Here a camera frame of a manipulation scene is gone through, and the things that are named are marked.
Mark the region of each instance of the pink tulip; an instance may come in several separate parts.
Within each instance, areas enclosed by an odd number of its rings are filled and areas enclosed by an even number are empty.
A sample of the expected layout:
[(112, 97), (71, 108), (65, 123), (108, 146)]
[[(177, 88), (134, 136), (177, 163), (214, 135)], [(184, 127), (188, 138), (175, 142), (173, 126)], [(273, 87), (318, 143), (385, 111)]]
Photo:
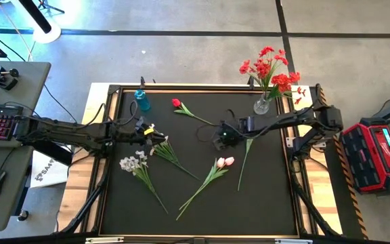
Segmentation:
[(227, 166), (230, 166), (231, 164), (233, 164), (234, 163), (234, 157), (229, 157), (229, 158), (227, 158), (226, 160), (225, 160), (225, 164), (227, 165)]
[(218, 168), (222, 168), (225, 165), (225, 159), (224, 158), (219, 158), (219, 160), (216, 162), (216, 166)]

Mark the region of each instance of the yellow tag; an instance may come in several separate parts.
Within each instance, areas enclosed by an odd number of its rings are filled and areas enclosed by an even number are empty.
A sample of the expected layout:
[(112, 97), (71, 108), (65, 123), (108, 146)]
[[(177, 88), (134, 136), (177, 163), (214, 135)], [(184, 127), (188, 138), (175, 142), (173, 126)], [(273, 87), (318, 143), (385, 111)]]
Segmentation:
[(154, 129), (153, 129), (153, 128), (146, 129), (146, 130), (144, 131), (144, 135), (148, 135), (148, 134), (150, 134), (150, 133), (152, 133), (152, 132), (154, 132)]

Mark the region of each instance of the wooden platform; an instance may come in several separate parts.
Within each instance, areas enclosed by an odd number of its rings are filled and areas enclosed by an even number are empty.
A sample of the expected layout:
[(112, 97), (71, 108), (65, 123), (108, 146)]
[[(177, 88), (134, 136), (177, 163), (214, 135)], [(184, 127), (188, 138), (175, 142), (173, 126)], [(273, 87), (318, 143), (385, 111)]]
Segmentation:
[[(98, 108), (102, 103), (106, 101), (106, 97), (108, 95), (108, 87), (111, 84), (121, 85), (119, 83), (92, 83), (89, 96), (87, 99), (87, 104), (85, 107), (83, 123), (88, 123), (94, 115), (96, 114)], [(295, 109), (301, 109), (304, 107), (308, 107), (312, 104), (311, 95), (309, 93), (309, 88), (302, 86), (303, 89), (307, 89), (306, 97), (300, 101), (298, 105), (295, 105)], [(116, 98), (113, 99), (113, 105), (116, 103)], [(111, 105), (111, 111), (109, 116), (112, 118), (113, 113), (113, 105)], [(288, 107), (285, 106), (285, 112), (288, 112)], [(100, 114), (97, 116), (95, 122), (101, 122), (103, 118), (102, 110)], [(300, 135), (304, 135), (310, 127), (308, 126), (299, 126)], [(288, 132), (290, 136), (292, 136), (293, 131), (289, 128)], [(87, 153), (85, 151), (81, 151), (74, 157), (74, 161), (86, 156)], [(326, 164), (326, 160), (324, 158), (324, 154), (312, 151), (311, 157), (320, 161), (323, 164)], [(104, 162), (101, 162), (99, 173), (97, 174), (97, 181), (100, 179), (102, 175)], [(335, 231), (338, 233), (342, 233), (341, 224), (339, 222), (337, 207), (334, 199), (334, 194), (332, 190), (332, 186), (330, 184), (329, 173), (320, 165), (312, 160), (305, 161), (307, 168), (307, 175), (309, 178), (309, 187), (311, 189), (311, 197), (314, 205), (317, 207), (318, 211), (322, 214), (323, 218), (330, 224)], [(74, 216), (78, 213), (80, 208), (85, 202), (87, 197), (88, 185), (91, 177), (91, 171), (93, 168), (93, 157), (86, 158), (82, 161), (79, 161), (75, 165), (70, 168), (70, 173), (66, 185), (66, 190), (64, 191), (64, 196), (62, 198), (60, 213), (58, 214), (58, 222), (60, 224), (60, 229), (63, 229), (65, 226), (69, 224), (69, 222), (74, 218)], [(89, 223), (87, 230), (91, 230), (94, 217), (97, 208), (97, 201), (91, 208), (91, 213), (89, 215)], [(306, 206), (301, 202), (301, 208), (303, 212), (303, 220), (304, 225), (308, 233), (311, 233), (310, 223), (309, 223), (309, 215), (306, 209)]]

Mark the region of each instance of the black floor stripe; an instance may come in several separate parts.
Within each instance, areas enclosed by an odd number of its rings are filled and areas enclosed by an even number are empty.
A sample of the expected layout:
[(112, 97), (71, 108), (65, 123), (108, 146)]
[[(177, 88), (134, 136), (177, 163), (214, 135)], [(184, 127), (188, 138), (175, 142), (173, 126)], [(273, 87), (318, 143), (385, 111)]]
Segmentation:
[(288, 39), (287, 25), (285, 23), (284, 10), (282, 9), (281, 0), (275, 0), (276, 11), (278, 12), (279, 25), (282, 34), (282, 43), (284, 44), (285, 58), (288, 60), (288, 71), (295, 72), (295, 63), (291, 55), (290, 40)]
[[(21, 34), (30, 35), (32, 29), (19, 29)], [(17, 34), (16, 30), (0, 28), (0, 34)], [(178, 31), (178, 30), (78, 30), (62, 29), (63, 35), (94, 36), (180, 36), (180, 37), (301, 37), (301, 38), (344, 38), (344, 39), (390, 39), (390, 33), (282, 33), (253, 31)]]

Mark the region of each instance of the white stand base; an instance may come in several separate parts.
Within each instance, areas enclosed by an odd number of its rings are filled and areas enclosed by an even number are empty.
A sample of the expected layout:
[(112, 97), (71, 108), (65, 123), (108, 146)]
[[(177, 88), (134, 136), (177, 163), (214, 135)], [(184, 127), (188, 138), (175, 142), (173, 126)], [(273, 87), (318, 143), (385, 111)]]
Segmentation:
[(54, 22), (48, 21), (52, 29), (49, 33), (45, 34), (40, 27), (37, 27), (32, 34), (34, 40), (38, 43), (51, 43), (60, 37), (61, 28)]

